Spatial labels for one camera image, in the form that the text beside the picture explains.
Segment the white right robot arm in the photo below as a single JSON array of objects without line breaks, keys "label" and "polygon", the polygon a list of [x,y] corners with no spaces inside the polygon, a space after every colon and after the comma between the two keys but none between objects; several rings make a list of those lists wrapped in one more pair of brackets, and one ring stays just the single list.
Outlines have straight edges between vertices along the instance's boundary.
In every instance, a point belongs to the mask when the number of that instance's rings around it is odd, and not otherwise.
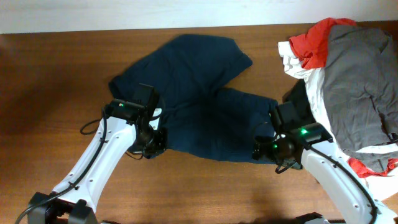
[{"label": "white right robot arm", "polygon": [[273,137],[254,137],[252,158],[277,165],[281,174],[289,169],[307,170],[323,187],[345,223],[397,223],[397,214],[370,192],[329,132],[319,123],[286,130]]}]

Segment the dark blue shorts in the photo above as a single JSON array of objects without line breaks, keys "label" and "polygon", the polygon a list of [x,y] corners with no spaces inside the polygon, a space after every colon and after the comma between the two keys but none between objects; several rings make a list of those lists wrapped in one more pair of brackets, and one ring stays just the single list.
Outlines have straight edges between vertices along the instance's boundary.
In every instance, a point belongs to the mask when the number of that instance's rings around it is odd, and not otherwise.
[{"label": "dark blue shorts", "polygon": [[183,34],[138,60],[109,83],[132,100],[140,84],[153,86],[164,107],[167,146],[216,161],[252,162],[256,137],[273,138],[276,100],[228,88],[252,65],[233,39]]}]

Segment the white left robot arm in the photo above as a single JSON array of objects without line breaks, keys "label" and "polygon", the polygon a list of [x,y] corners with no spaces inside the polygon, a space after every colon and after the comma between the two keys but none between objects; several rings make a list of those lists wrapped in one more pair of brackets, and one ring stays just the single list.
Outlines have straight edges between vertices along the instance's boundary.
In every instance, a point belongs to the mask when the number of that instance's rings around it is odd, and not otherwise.
[{"label": "white left robot arm", "polygon": [[16,222],[26,217],[28,223],[97,223],[101,193],[122,156],[143,159],[165,151],[164,107],[157,104],[114,99],[102,108],[98,129],[73,169],[51,194],[35,193]]}]

